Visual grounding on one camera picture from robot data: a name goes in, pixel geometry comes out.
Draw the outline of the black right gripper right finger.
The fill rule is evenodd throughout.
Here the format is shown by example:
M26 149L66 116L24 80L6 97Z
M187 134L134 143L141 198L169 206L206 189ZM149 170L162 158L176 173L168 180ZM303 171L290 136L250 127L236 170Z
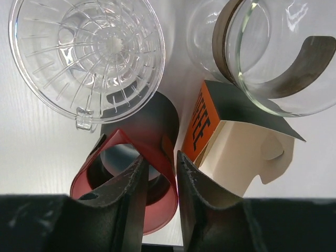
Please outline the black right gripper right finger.
M185 251L335 251L335 199L242 198L177 154Z

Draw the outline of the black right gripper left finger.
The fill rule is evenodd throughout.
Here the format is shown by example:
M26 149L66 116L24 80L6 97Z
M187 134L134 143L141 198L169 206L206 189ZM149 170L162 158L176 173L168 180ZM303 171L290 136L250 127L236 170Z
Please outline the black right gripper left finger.
M1 251L140 251L149 163L73 199L62 194L1 196Z

